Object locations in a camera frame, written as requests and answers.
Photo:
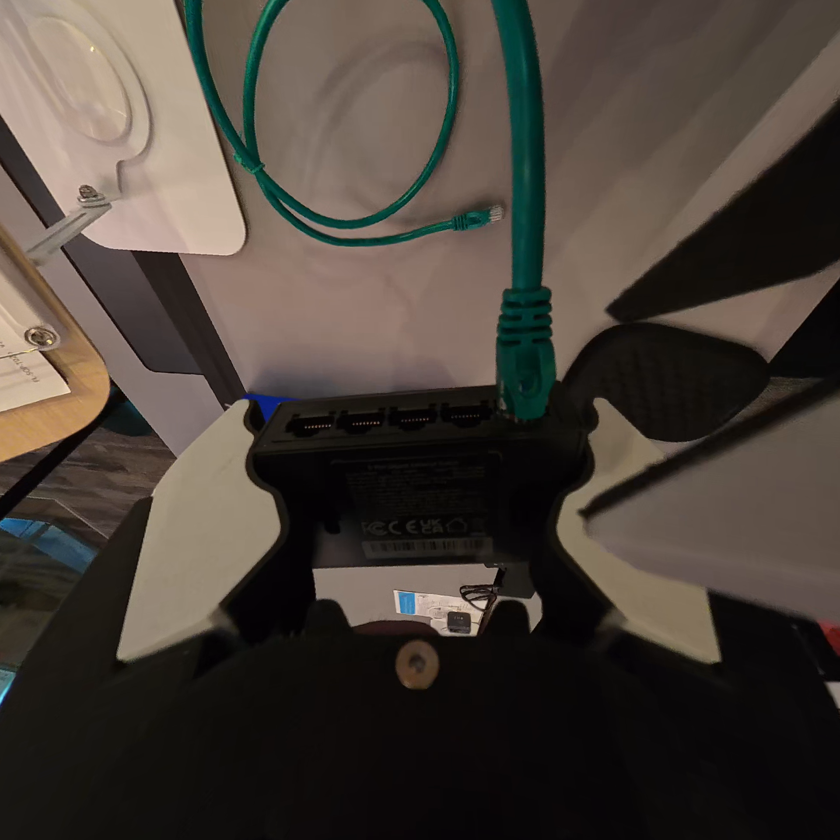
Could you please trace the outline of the wooden sign board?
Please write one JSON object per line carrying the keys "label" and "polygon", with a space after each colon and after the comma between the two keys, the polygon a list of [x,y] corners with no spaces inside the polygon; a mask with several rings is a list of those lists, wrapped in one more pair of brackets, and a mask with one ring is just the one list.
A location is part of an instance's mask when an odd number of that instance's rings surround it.
{"label": "wooden sign board", "polygon": [[105,406],[110,377],[100,353],[39,269],[8,231],[2,229],[1,236],[2,269],[11,273],[29,298],[46,308],[46,328],[59,336],[57,348],[45,355],[65,385],[62,393],[2,409],[1,460],[5,462],[81,431]]}

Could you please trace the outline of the white sign stand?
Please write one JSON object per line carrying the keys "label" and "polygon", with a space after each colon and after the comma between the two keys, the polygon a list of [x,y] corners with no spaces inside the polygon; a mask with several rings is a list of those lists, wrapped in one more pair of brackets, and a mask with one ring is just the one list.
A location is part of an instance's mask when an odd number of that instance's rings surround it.
{"label": "white sign stand", "polygon": [[64,215],[123,250],[232,256],[246,225],[172,1],[2,1],[2,119]]}

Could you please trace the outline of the white paper slip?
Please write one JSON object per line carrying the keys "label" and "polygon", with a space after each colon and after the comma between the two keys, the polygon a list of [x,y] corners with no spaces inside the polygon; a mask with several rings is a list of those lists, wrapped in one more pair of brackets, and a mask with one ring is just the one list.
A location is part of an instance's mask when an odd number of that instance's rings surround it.
{"label": "white paper slip", "polygon": [[397,615],[411,621],[427,621],[440,636],[469,636],[479,633],[487,601],[469,603],[461,595],[436,595],[394,591]]}

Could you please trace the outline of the blue plastic bin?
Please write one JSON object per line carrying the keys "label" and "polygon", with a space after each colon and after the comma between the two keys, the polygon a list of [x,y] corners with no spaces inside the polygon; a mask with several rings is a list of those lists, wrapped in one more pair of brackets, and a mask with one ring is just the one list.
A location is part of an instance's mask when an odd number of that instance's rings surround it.
{"label": "blue plastic bin", "polygon": [[297,401],[293,397],[264,395],[258,393],[246,393],[243,398],[257,406],[255,411],[259,415],[259,419],[255,419],[252,423],[257,428],[265,426],[279,406]]}

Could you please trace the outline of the black network switch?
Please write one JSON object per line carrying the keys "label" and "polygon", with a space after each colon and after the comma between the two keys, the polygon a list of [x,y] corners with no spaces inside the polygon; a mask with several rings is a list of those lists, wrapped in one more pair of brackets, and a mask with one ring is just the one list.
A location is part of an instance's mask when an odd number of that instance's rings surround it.
{"label": "black network switch", "polygon": [[493,385],[284,402],[255,477],[315,570],[529,562],[589,465],[560,383],[540,420],[506,418]]}

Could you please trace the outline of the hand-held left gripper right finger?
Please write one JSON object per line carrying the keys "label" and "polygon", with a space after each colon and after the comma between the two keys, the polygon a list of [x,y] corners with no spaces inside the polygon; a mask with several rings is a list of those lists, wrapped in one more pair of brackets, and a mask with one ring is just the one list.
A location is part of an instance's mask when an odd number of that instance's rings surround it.
{"label": "hand-held left gripper right finger", "polygon": [[538,632],[586,646],[616,629],[715,664],[721,655],[707,591],[637,570],[585,533],[582,511],[590,502],[665,458],[607,400],[597,397],[592,411],[581,477],[554,502],[531,561],[542,608]]}

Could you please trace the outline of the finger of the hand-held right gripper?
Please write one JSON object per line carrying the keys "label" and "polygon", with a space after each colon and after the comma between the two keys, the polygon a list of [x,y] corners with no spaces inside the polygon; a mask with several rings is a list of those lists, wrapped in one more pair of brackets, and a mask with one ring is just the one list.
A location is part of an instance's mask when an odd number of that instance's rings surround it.
{"label": "finger of the hand-held right gripper", "polygon": [[636,322],[811,277],[839,258],[839,104],[605,309]]}
{"label": "finger of the hand-held right gripper", "polygon": [[638,570],[839,621],[839,379],[605,490],[586,534]]}

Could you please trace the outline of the black quilted wrist rest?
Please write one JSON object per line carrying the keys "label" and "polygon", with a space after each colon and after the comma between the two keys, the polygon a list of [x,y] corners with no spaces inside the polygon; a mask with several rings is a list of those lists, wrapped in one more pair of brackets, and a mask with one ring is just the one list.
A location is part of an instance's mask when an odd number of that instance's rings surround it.
{"label": "black quilted wrist rest", "polygon": [[655,322],[618,324],[588,342],[563,378],[578,410],[606,400],[646,438],[687,443],[752,404],[770,368],[740,343]]}

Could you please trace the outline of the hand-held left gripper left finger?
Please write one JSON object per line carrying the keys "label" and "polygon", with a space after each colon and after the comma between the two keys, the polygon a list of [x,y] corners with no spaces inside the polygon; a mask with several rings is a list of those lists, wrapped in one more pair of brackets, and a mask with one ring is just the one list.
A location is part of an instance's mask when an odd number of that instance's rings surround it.
{"label": "hand-held left gripper left finger", "polygon": [[118,661],[214,631],[259,643],[302,629],[314,601],[308,526],[293,534],[281,495],[257,477],[268,424],[257,402],[231,405],[154,489]]}

